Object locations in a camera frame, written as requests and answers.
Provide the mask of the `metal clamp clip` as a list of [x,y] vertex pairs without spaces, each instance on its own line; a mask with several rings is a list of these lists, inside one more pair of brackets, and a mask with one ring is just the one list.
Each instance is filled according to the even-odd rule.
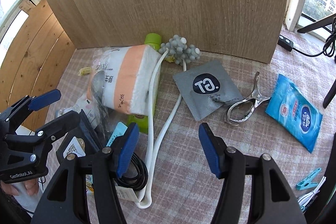
[[249,96],[230,106],[224,114],[224,121],[232,126],[238,126],[253,114],[257,107],[263,103],[268,103],[270,97],[264,96],[259,91],[260,72],[256,72],[253,88]]

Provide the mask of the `green tube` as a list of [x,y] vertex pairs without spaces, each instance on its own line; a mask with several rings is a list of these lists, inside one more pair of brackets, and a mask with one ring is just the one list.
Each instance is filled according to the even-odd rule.
[[[151,46],[154,50],[159,51],[161,46],[162,38],[159,34],[149,33],[147,34],[144,44]],[[129,115],[127,118],[127,125],[131,123],[138,124],[139,131],[144,134],[148,134],[148,117],[143,115]]]

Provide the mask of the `white paper pouch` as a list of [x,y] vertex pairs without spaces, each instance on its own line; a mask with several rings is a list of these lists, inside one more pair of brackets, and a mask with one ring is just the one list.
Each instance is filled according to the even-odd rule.
[[91,100],[87,98],[87,95],[84,93],[72,107],[68,107],[62,111],[62,114],[65,114],[69,111],[75,111],[77,113],[80,113],[81,111],[84,111],[86,114],[86,117],[88,118],[91,126],[93,128],[96,128],[98,125],[98,119],[95,115],[94,105]]

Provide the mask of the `black seafood wipes pouch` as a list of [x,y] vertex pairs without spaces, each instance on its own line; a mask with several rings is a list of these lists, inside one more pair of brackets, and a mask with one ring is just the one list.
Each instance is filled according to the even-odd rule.
[[80,123],[67,133],[56,151],[58,163],[61,164],[67,155],[73,153],[77,157],[93,155],[102,149],[98,135],[91,126],[85,112],[79,113]]

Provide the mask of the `pine side board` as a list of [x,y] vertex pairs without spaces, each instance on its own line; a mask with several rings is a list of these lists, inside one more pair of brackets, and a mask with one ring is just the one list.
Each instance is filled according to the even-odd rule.
[[46,0],[35,6],[1,64],[1,110],[56,88],[75,46]]

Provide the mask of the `black tripod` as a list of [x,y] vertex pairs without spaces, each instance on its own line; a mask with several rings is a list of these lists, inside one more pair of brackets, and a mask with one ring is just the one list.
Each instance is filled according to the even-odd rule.
[[[323,19],[313,22],[310,25],[300,28],[297,32],[300,34],[305,34],[307,32],[311,32],[319,28],[324,28],[327,25],[331,25],[331,33],[327,37],[325,45],[323,46],[323,49],[321,52],[315,53],[315,54],[308,54],[308,53],[303,53],[299,50],[295,50],[295,51],[307,57],[318,57],[320,55],[324,55],[327,57],[335,57],[335,14],[331,14]],[[328,93],[326,94],[325,98],[323,99],[322,106],[324,109],[326,109],[327,106],[329,106],[329,104],[334,99],[334,97],[335,97],[335,81],[333,85],[331,86],[330,90],[328,91]]]

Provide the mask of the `orange white tissue pack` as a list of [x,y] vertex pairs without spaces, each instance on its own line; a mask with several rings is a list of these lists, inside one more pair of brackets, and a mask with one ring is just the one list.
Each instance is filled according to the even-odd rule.
[[148,45],[95,52],[87,98],[124,114],[148,115],[150,80],[161,54]]

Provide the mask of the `blue wet wipes pack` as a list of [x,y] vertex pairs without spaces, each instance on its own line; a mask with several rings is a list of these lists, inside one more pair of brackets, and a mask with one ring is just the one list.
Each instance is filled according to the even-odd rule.
[[323,115],[286,76],[278,75],[265,112],[282,125],[309,153],[313,152]]

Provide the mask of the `yellow long straw packet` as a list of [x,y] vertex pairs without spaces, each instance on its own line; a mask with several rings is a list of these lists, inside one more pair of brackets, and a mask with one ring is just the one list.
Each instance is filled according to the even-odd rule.
[[84,76],[84,75],[89,75],[92,72],[91,67],[83,67],[79,69],[78,76]]

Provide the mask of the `teal clothespin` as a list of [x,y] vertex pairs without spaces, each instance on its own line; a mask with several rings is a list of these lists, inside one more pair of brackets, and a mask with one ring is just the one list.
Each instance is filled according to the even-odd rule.
[[313,182],[313,180],[320,173],[321,170],[322,170],[322,168],[317,168],[317,169],[313,170],[305,178],[303,178],[301,181],[299,181],[295,185],[295,188],[297,190],[306,190],[306,189],[315,188],[318,185],[318,183]]

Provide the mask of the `grey sachet right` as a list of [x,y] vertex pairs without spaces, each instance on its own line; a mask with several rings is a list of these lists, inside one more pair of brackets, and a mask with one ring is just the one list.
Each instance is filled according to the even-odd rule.
[[196,121],[243,98],[219,60],[177,73],[173,79]]

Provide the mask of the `black power strip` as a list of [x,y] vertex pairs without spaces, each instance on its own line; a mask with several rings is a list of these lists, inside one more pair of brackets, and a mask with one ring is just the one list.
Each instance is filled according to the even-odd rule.
[[281,47],[283,47],[288,52],[291,52],[293,50],[294,44],[291,40],[286,38],[285,36],[279,35],[277,44]]

